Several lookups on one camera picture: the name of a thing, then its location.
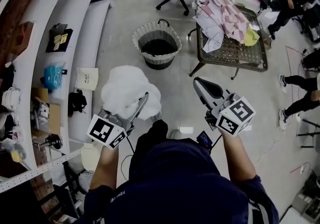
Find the gray floor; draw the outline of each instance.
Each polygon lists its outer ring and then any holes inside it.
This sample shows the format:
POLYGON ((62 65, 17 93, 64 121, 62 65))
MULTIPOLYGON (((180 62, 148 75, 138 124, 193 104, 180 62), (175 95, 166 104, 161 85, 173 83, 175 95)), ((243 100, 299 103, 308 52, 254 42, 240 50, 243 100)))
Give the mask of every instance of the gray floor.
MULTIPOLYGON (((219 133, 212 132, 207 125, 204 119, 206 108, 196 95, 193 78, 189 77, 189 73, 198 63, 195 53, 195 34, 191 36, 191 41, 187 40, 187 33, 196 25, 192 15, 185 17, 183 7, 176 0, 164 5, 161 10, 156 10, 155 7, 163 0, 114 1, 115 7, 107 13, 96 61, 99 81, 93 94, 94 113, 98 113, 102 105, 100 92, 108 79, 109 71, 117 66, 133 65, 141 68, 149 81, 160 90, 162 116, 168 123, 169 129, 178 127, 193 129, 192 134, 184 134, 185 137, 191 138, 195 138, 204 130, 212 140, 215 140, 219 133), (165 70, 153 70, 147 67, 132 43, 132 34, 137 28, 159 19, 166 19, 182 41, 180 54, 165 70)), ((266 27, 273 20, 262 15, 261 22, 266 27)), ((252 130, 242 132, 241 138, 268 195, 280 214, 292 202, 307 177, 307 172, 300 174, 299 171, 294 173, 290 171, 304 162, 311 162, 313 166, 317 156, 313 149, 300 149, 301 141, 296 138, 298 123, 295 118, 285 132, 278 130, 279 108, 288 107, 293 97, 290 91, 283 94, 277 81, 279 73, 290 75, 286 46, 299 52, 308 47, 307 41, 300 35, 299 27, 293 21, 276 34, 272 49, 267 51, 268 71, 259 73, 241 69, 234 81, 231 81, 230 77, 236 69, 231 67, 206 65, 196 73, 196 76, 208 77, 215 83, 246 97, 255 108, 257 114, 252 122, 252 130)), ((316 116, 317 113, 319 111, 314 110, 306 114, 316 116)), ((129 137, 134 146, 138 137, 151 127, 151 121, 137 120, 135 125, 136 129, 129 137)), ((126 141, 120 144, 119 149, 119 163, 121 163, 125 156, 131 155, 132 152, 126 141)), ((219 141, 212 150, 211 156, 221 174, 228 177, 222 141, 219 141)), ((130 157, 125 160, 122 167, 126 178, 129 165, 130 157)), ((117 181, 118 185, 126 181, 120 171, 120 165, 117 181)))

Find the pink striped cloth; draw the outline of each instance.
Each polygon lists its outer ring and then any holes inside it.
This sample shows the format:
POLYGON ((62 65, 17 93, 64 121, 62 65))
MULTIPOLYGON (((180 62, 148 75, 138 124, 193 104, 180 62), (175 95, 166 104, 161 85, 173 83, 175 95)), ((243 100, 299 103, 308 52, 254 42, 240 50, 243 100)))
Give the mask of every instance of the pink striped cloth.
POLYGON ((221 17, 221 22, 217 25, 222 27, 226 36, 244 43, 245 33, 249 27, 249 21, 242 12, 229 0, 194 0, 192 7, 197 13, 205 12, 217 23, 217 17, 221 17))

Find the metal table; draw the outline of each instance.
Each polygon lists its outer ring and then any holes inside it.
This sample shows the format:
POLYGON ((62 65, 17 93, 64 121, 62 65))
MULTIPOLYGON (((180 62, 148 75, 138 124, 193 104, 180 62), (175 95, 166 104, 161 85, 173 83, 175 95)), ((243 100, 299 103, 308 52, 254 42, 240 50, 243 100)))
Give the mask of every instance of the metal table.
MULTIPOLYGON (((249 9, 237 5, 237 8, 244 14, 250 24, 260 28, 257 15, 249 9)), ((268 70, 268 62, 266 50, 261 34, 261 28, 256 31, 260 36, 258 42, 253 46, 245 46, 238 41, 228 38, 224 35, 221 47, 218 50, 206 53, 203 47, 206 45, 208 38, 202 33, 201 27, 197 24, 196 28, 190 31, 196 31, 197 57, 199 64, 190 73, 192 77, 205 64, 215 64, 222 66, 235 67, 235 75, 231 80, 235 79, 239 69, 247 69, 252 71, 264 72, 268 70)))

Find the navy blue shirt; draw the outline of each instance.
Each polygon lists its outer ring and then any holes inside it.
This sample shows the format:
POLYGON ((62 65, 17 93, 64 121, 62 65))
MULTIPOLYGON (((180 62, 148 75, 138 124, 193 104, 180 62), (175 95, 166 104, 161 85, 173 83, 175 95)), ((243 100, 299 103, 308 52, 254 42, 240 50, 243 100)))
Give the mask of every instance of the navy blue shirt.
POLYGON ((233 183, 205 148, 169 140, 155 145, 115 191, 104 185, 90 190, 77 223, 104 217, 106 224, 246 224, 249 199, 264 206, 269 223, 279 223, 259 176, 233 183))

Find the yellow cloth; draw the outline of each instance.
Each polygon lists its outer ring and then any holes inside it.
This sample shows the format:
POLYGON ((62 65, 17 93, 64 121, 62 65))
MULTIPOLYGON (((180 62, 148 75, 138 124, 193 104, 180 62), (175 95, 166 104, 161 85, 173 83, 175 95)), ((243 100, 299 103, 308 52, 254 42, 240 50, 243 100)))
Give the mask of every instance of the yellow cloth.
POLYGON ((244 34, 244 45, 245 46, 254 46, 257 41, 259 40, 260 36, 251 29, 251 27, 248 27, 248 30, 244 34))

